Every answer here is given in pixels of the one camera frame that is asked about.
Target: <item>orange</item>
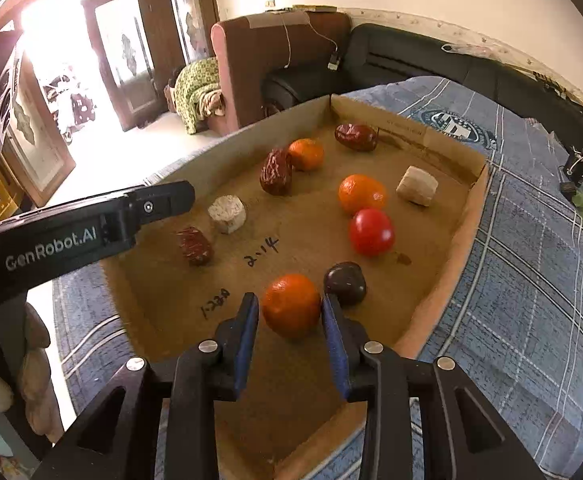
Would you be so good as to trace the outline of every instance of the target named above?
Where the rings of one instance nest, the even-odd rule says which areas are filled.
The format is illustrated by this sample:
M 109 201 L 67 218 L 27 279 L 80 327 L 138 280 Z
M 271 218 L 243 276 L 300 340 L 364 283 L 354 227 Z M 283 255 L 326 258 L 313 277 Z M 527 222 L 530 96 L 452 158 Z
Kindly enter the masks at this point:
M 325 150 L 320 142 L 314 139 L 294 140 L 289 146 L 291 163 L 297 170 L 318 170 L 323 165 Z
M 383 209 L 386 198 L 385 186 L 367 175 L 350 175 L 338 188 L 338 200 L 343 209 L 351 215 L 361 209 Z
M 274 280 L 261 299 L 265 321 L 288 339 L 307 335 L 320 318 L 320 294 L 302 274 L 285 274 Z

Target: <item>cardboard tray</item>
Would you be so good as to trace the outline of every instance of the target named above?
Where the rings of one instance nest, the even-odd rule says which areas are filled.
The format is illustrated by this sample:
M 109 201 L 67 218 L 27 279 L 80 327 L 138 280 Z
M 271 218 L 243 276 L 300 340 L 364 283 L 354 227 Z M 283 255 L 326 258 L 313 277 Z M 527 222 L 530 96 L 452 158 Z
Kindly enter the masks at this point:
M 334 127 L 344 121 L 378 128 L 377 149 L 358 153 L 338 143 Z M 323 168 L 295 172 L 291 196 L 268 195 L 258 181 L 265 156 L 302 137 L 322 142 Z M 394 193 L 410 165 L 438 179 L 429 208 Z M 396 243 L 376 258 L 359 256 L 348 240 L 350 218 L 339 206 L 337 189 L 352 173 L 380 180 L 389 192 L 385 211 Z M 363 268 L 368 293 L 346 316 L 362 322 L 371 338 L 415 358 L 467 261 L 487 169 L 478 152 L 429 127 L 326 96 L 242 129 L 175 169 L 165 182 L 182 179 L 196 189 L 192 211 L 146 226 L 135 248 L 103 262 L 139 354 L 154 361 L 180 354 L 234 316 L 245 292 L 260 295 L 273 279 L 291 272 L 307 275 L 322 290 L 329 267 L 353 260 Z M 246 224 L 231 235 L 214 232 L 206 213 L 223 194 L 238 195 L 248 212 Z M 207 266 L 189 266 L 180 252 L 176 233 L 190 225 L 214 246 Z M 222 290 L 230 295 L 223 298 Z M 365 409 L 362 403 L 345 404 L 333 386 L 319 325 L 307 338 L 289 342 L 261 317 L 245 392 L 236 404 L 216 403 L 222 471 L 227 478 L 301 478 L 360 427 Z

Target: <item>brown armchair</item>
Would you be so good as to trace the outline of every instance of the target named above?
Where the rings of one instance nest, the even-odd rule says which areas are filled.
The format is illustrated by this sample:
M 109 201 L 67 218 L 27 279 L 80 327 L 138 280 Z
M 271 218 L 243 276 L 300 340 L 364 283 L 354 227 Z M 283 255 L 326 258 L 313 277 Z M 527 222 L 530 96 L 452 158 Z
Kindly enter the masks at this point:
M 209 128 L 225 134 L 263 119 L 261 84 L 272 70 L 288 62 L 296 66 L 324 60 L 327 65 L 334 45 L 317 32 L 342 50 L 350 32 L 349 16 L 340 12 L 265 13 L 216 23 L 212 44 L 218 57 L 225 115 L 210 117 Z

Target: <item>bed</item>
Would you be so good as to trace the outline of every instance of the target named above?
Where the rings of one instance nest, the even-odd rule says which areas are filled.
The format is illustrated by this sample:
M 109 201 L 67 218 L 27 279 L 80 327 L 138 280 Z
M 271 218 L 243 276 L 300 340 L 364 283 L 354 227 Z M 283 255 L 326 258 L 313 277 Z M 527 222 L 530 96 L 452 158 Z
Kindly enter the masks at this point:
M 545 475 L 569 478 L 583 461 L 583 222 L 558 190 L 567 152 L 533 118 L 438 76 L 347 95 L 435 127 L 488 156 L 488 195 L 473 249 L 419 358 L 453 357 Z M 54 307 L 78 413 L 133 351 L 98 264 L 55 280 Z M 307 478 L 355 479 L 363 431 Z M 420 433 L 413 399 L 415 479 L 423 478 Z

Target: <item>blue gripper pad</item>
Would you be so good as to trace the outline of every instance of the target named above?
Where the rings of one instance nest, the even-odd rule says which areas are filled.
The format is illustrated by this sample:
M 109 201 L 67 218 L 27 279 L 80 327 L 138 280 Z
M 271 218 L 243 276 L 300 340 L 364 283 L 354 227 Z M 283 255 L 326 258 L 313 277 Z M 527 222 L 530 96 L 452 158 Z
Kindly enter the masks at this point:
M 245 389 L 248 383 L 249 365 L 251 364 L 256 329 L 258 328 L 258 298 L 252 292 L 243 297 L 236 323 L 243 323 L 242 334 L 236 360 L 234 361 L 234 391 L 236 397 Z
M 333 294 L 323 298 L 321 319 L 335 387 L 347 399 L 351 393 L 350 375 L 360 364 L 360 353 L 347 331 L 345 317 Z

